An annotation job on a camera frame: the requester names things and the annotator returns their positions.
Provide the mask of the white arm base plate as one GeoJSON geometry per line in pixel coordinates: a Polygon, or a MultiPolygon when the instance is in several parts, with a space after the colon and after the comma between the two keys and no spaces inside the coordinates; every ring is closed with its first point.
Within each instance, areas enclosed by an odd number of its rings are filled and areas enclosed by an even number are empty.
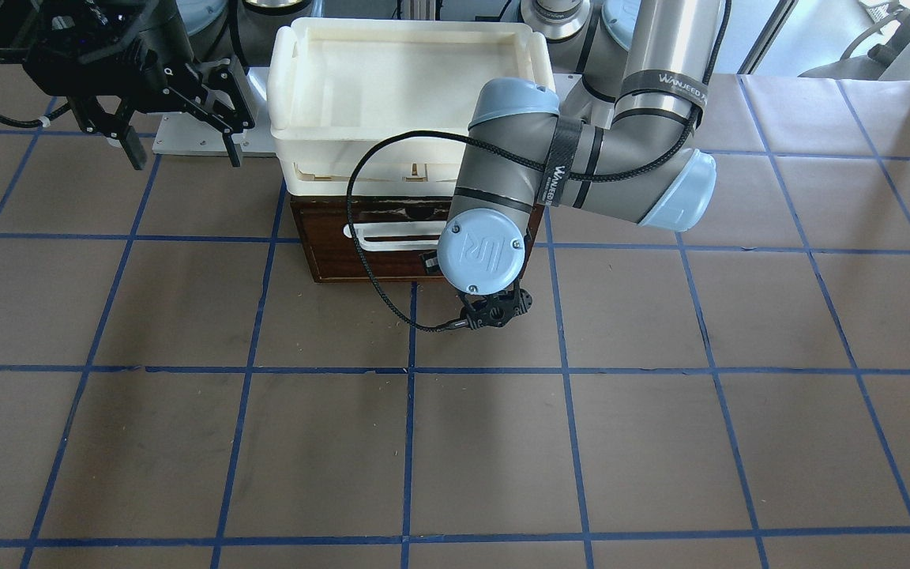
{"type": "MultiPolygon", "coordinates": [[[[276,147],[271,135],[267,102],[268,67],[252,67],[246,75],[250,88],[248,104],[255,119],[253,127],[235,134],[241,144],[243,157],[275,157],[276,147]]],[[[210,125],[192,118],[188,113],[165,113],[156,130],[152,151],[158,155],[225,157],[221,134],[210,125]]]]}

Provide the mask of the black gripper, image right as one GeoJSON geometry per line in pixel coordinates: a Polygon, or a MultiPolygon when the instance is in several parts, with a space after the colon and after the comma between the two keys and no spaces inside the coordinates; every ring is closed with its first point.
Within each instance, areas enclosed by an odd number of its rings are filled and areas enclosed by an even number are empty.
{"type": "Polygon", "coordinates": [[[459,325],[469,329],[501,328],[513,318],[524,315],[533,306],[533,296],[521,287],[481,296],[470,302],[466,292],[459,292],[462,302],[459,325]]]}

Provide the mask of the silver robot arm, image right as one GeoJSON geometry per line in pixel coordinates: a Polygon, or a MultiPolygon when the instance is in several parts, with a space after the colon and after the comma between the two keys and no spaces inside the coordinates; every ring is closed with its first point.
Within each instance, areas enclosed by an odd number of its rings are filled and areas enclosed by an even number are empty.
{"type": "Polygon", "coordinates": [[[545,87],[487,82],[436,259],[462,309],[444,330],[501,327],[528,312],[521,288],[535,205],[570,206],[683,232],[703,217],[717,165],[692,137],[731,14],[729,1],[643,1],[635,28],[604,1],[579,26],[581,85],[610,111],[584,119],[545,87]]]}

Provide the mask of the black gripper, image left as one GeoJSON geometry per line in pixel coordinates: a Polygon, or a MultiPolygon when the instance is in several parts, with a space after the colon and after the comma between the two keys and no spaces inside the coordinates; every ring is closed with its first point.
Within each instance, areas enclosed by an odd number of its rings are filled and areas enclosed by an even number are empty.
{"type": "Polygon", "coordinates": [[[46,1],[22,68],[137,171],[147,153],[131,126],[136,113],[188,113],[223,136],[231,166],[242,167],[243,133],[255,119],[241,62],[199,58],[174,1],[46,1]]]}

